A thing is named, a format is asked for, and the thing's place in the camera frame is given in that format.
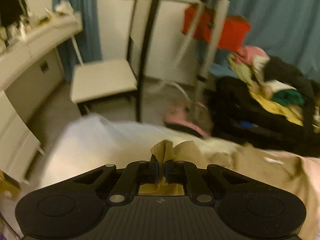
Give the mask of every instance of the curtain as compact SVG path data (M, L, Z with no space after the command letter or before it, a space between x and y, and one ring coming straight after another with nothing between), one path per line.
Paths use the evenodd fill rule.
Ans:
M62 0L52 0L53 8ZM83 32L76 35L83 62L102 60L99 24L97 13L97 0L66 0L69 1L75 11L82 13ZM72 79L72 71L79 64L76 53L70 40L58 47L60 58L65 70L65 78L69 82Z
M230 7L252 25L246 45L258 46L320 82L320 0L231 0ZM218 51L215 62L228 65L227 54Z

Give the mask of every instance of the chair seat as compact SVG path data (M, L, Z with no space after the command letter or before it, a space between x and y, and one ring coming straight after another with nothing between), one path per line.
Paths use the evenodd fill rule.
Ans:
M125 59L96 61L74 69L71 100L82 103L137 90L137 80Z

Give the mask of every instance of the red storage bin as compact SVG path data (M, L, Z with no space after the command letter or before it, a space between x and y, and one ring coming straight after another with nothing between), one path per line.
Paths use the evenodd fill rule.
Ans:
M206 8L194 35L195 39L203 39L206 42L210 41L212 30L209 28L209 23L214 17L214 13L214 10ZM182 30L183 34L187 34L195 14L196 7L194 5L185 10L184 26ZM251 30L251 25L243 17L227 16L218 48L236 52L242 47L244 38L249 30Z

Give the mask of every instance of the ribbed black surface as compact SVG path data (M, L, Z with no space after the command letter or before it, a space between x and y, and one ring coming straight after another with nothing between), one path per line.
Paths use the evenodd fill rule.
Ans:
M228 228L213 208L197 206L188 196L136 196L129 205L111 208L96 228L73 239L237 240L249 238Z

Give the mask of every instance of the white wall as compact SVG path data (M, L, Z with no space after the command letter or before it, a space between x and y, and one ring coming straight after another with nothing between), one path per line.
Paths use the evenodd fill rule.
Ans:
M51 8L52 0L27 0L36 15L45 14L44 7ZM103 59L123 58L126 54L129 22L133 0L98 0L98 15ZM154 36L151 42L146 75L161 78L170 69L182 43L184 9L187 4L162 1ZM193 84L195 76L195 47L192 44L183 62L173 75L173 80Z

